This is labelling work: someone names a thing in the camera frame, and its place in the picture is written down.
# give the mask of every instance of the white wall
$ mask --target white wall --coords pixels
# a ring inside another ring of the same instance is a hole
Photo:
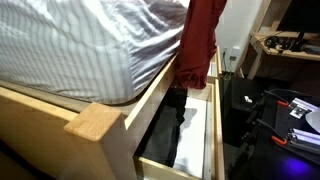
[[[218,27],[216,28],[216,44],[220,46],[221,53],[223,53],[223,47],[229,48],[225,58],[227,71],[229,72],[236,70],[262,1],[263,0],[228,0],[226,4]],[[233,47],[239,47],[240,54],[236,61],[229,61],[230,52]]]

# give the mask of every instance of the dark red fabric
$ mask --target dark red fabric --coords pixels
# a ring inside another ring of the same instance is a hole
[[[176,64],[182,88],[206,86],[210,60],[216,52],[215,28],[227,0],[191,0]]]

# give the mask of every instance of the bed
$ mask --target bed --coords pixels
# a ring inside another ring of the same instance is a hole
[[[2,78],[0,139],[31,165],[56,179],[199,179],[134,156],[174,79],[174,51],[161,57],[165,59],[164,62],[160,63],[150,80],[141,86],[145,86],[140,90],[142,93],[136,91],[137,94],[126,94],[123,96],[125,98],[94,96],[89,99],[93,96],[75,95],[81,94],[75,93],[81,88],[76,88],[73,95],[66,95],[63,94],[65,91],[55,93],[39,88],[50,87],[40,81],[34,86]],[[203,90],[190,89],[188,94],[206,103],[203,179],[224,179],[217,79],[221,71],[219,59],[219,53],[216,53],[212,59],[215,73],[208,77],[207,87]]]
[[[119,104],[176,52],[187,8],[174,0],[4,0],[0,11],[0,79]]]

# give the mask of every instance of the blue light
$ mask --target blue light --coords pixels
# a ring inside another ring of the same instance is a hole
[[[296,158],[288,158],[284,161],[284,171],[291,177],[303,177],[310,173],[310,166]]]

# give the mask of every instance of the striped bed sheet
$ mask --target striped bed sheet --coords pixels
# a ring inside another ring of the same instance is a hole
[[[104,104],[132,100],[179,45],[187,0],[0,0],[0,79]]]

